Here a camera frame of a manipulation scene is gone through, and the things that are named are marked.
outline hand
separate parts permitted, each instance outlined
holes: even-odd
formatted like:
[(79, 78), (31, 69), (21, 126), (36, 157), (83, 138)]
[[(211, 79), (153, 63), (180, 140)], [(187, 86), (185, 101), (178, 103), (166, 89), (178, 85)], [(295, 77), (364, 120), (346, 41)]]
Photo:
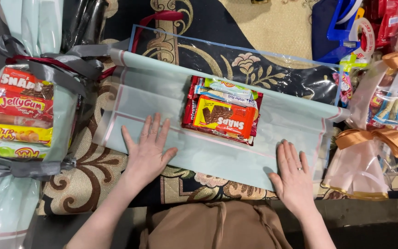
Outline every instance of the hand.
[(300, 153), (299, 159), (294, 145), (285, 140), (277, 149), (277, 159), (282, 177), (270, 173), (269, 178), (279, 199), (299, 220), (311, 212), (318, 212), (313, 200), (313, 183), (305, 153)]
[(128, 163), (123, 177), (127, 178), (128, 181), (132, 181), (131, 186), (138, 186), (140, 188), (138, 191), (160, 175), (167, 163), (177, 153), (177, 148), (170, 148), (163, 154), (170, 121), (169, 119), (164, 121), (162, 130), (158, 135), (160, 122), (161, 115), (159, 113), (154, 115), (153, 124), (151, 123), (151, 116), (148, 116), (142, 128), (138, 144), (135, 144), (131, 139), (127, 128), (122, 126), (122, 135), (128, 149)]

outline finger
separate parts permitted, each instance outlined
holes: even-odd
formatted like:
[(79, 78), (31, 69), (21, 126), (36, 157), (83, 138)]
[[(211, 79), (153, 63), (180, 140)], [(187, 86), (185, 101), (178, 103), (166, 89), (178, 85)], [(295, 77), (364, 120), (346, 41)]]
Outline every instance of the finger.
[(166, 119), (164, 124), (162, 125), (161, 132), (159, 133), (158, 139), (156, 140), (156, 146), (160, 149), (163, 149), (165, 146), (165, 141), (167, 140), (167, 136), (170, 129), (170, 120)]
[(290, 144), (284, 140), (285, 158), (287, 159), (288, 168), (292, 174), (297, 173), (296, 163), (294, 162), (293, 155), (291, 154)]
[(283, 144), (279, 144), (279, 147), (277, 148), (277, 162), (279, 164), (279, 170), (282, 175), (287, 175), (290, 173), (290, 169), (288, 168), (288, 162), (285, 157)]
[(139, 139), (139, 143), (143, 144), (147, 141), (148, 138), (148, 130), (150, 129), (151, 125), (151, 116), (148, 115), (144, 122), (144, 127), (142, 128), (141, 138)]
[(309, 173), (310, 167), (308, 166), (307, 156), (305, 155), (305, 152), (300, 153), (300, 161), (303, 168), (303, 172), (305, 172), (306, 174)]
[(156, 137), (158, 136), (159, 126), (161, 125), (161, 114), (155, 113), (153, 125), (151, 126), (150, 134), (148, 135), (147, 141), (155, 142)]
[(169, 148), (165, 154), (162, 156), (162, 163), (163, 165), (167, 165), (169, 163), (169, 161), (176, 156), (177, 153), (177, 148)]
[(122, 131), (122, 137), (124, 138), (125, 141), (125, 145), (127, 146), (128, 149), (128, 153), (130, 154), (130, 150), (132, 150), (133, 147), (135, 146), (135, 142), (131, 138), (130, 133), (128, 133), (127, 127), (125, 127), (125, 125), (122, 126), (121, 131)]
[(282, 197), (284, 193), (284, 186), (282, 184), (282, 179), (280, 178), (280, 176), (276, 173), (269, 173), (268, 178), (270, 178), (271, 182), (273, 182), (277, 196)]
[(290, 149), (291, 149), (291, 155), (293, 156), (293, 160), (296, 163), (296, 167), (303, 168), (300, 163), (299, 155), (297, 155), (297, 150), (296, 147), (294, 147), (294, 144), (290, 143)]

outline woman's left hand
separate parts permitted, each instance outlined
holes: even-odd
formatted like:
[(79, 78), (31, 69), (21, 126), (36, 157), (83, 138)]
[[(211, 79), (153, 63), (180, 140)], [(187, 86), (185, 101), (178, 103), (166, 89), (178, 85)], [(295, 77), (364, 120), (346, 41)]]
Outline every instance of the woman's left hand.
[(163, 171), (167, 163), (176, 156), (177, 148), (170, 148), (165, 153), (163, 149), (170, 128), (170, 121), (166, 119), (158, 135), (161, 115), (156, 113), (154, 121), (151, 116), (145, 120), (139, 143), (135, 143), (125, 126), (122, 126), (122, 135), (128, 149), (128, 163), (123, 178), (132, 181), (132, 186), (143, 189)]

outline blue tape dispenser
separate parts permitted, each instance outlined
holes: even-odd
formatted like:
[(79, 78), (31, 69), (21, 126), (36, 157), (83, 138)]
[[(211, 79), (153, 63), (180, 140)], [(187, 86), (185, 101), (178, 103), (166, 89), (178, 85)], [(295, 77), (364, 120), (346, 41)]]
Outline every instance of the blue tape dispenser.
[(321, 0), (313, 6), (313, 60), (338, 63), (360, 47), (349, 33), (362, 0)]

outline tape roll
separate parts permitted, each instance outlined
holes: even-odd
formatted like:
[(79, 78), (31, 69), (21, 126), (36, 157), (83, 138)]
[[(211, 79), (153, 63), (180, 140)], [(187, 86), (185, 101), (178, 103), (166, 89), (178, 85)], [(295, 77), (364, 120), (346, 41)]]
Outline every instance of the tape roll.
[(351, 32), (349, 33), (349, 40), (351, 42), (359, 41), (359, 28), (362, 29), (362, 41), (366, 40), (366, 46), (363, 49), (362, 45), (353, 53), (357, 55), (357, 59), (366, 59), (367, 62), (371, 60), (371, 55), (375, 49), (374, 30), (371, 23), (366, 18), (359, 18), (352, 24)]
[(362, 4), (363, 0), (356, 0), (356, 3), (352, 6), (352, 8), (349, 10), (348, 14), (345, 15), (344, 18), (342, 18), (340, 21), (336, 22), (336, 24), (343, 24), (350, 20), (353, 16), (356, 16), (356, 11), (360, 8), (360, 5)]

